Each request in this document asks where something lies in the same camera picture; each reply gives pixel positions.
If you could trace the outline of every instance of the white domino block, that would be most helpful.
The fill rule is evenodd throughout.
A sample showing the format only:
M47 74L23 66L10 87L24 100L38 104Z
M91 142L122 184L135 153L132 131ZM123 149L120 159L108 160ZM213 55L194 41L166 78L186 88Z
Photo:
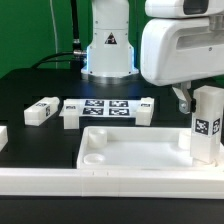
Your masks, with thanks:
M39 126L58 111L59 99L45 97L24 111L25 124Z
M64 101L64 129L79 129L79 110L76 101Z
M203 86L194 91L196 112L192 115L191 156L212 163L219 156L224 90Z
M154 111L154 99L142 98L141 105L136 111L136 125L150 126Z
M7 142L8 142L7 127L0 126L0 151L2 151Z

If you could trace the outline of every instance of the warning label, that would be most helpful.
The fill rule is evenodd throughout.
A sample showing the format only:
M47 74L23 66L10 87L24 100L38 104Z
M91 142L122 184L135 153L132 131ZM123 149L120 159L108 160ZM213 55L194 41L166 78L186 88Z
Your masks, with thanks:
M110 36L107 38L105 44L117 44L117 41L116 41L113 33L111 33Z

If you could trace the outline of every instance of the black table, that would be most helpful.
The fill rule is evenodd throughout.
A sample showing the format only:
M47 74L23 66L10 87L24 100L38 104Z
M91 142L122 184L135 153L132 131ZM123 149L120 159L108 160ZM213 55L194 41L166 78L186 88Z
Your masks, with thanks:
M218 86L213 79L193 82ZM43 97L71 99L155 98L153 127L190 127L191 115L179 112L171 86L156 87L143 79L121 85L80 80L78 70L18 69L0 80L0 125L9 142L0 153L0 167L71 168L87 126L134 127L135 120L80 119L80 130L64 130L59 112L39 127L24 124L24 109ZM0 223L224 223L223 200L156 198L0 197Z

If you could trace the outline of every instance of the white tray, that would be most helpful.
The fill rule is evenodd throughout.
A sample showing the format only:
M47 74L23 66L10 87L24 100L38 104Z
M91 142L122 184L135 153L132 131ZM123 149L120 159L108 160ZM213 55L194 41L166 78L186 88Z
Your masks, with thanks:
M182 130L185 129L88 127L83 133L77 167L79 169L104 170L184 171L205 169L205 167L193 167L190 150L183 150L178 147L179 133ZM106 133L107 143L104 147L91 147L89 133L92 132ZM223 166L223 154L224 150L221 146L219 169Z

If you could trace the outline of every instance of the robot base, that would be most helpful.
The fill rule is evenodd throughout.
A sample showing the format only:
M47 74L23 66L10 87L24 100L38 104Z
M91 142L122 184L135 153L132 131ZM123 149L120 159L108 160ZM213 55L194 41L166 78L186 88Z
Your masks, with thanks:
M96 76L92 74L82 73L82 79L88 80L90 82L102 83L102 84L120 84L128 81L138 80L140 78L139 72L136 69L136 72L133 72L130 75L126 76Z

